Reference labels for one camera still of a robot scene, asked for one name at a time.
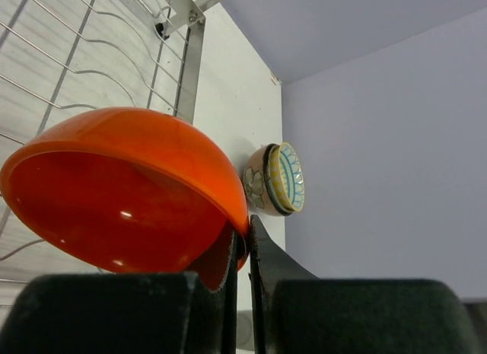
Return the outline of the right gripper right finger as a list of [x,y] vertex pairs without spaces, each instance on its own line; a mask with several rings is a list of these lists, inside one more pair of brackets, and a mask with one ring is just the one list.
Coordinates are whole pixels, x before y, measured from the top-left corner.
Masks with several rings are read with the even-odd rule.
[[430,279],[321,279],[250,219],[258,353],[483,353],[462,301]]

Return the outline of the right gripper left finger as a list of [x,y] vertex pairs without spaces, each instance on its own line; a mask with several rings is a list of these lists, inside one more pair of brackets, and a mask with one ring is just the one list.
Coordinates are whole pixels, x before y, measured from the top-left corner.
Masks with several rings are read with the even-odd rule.
[[3,353],[233,353],[238,236],[225,226],[181,273],[32,280],[1,330]]

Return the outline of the orange bowl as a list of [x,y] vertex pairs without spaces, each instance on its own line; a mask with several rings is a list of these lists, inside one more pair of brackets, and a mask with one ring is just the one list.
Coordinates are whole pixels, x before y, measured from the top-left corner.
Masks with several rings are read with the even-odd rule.
[[179,272],[222,234],[249,235],[244,190],[226,154],[175,116],[90,110],[7,158],[1,193],[32,232],[115,273]]

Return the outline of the mint green floral bowl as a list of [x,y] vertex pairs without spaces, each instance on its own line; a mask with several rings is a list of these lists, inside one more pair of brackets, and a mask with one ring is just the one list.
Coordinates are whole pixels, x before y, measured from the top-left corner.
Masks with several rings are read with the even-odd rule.
[[277,200],[269,173],[269,155],[276,144],[255,151],[247,161],[241,181],[246,198],[258,211],[271,216],[288,216],[291,211]]

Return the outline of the yellow blue patterned bowl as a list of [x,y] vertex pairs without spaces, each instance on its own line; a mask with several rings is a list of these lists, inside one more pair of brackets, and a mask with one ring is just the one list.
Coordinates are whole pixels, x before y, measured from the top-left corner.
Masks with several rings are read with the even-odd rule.
[[304,175],[297,152],[288,142],[272,148],[269,156],[271,185],[279,203],[292,212],[304,207]]

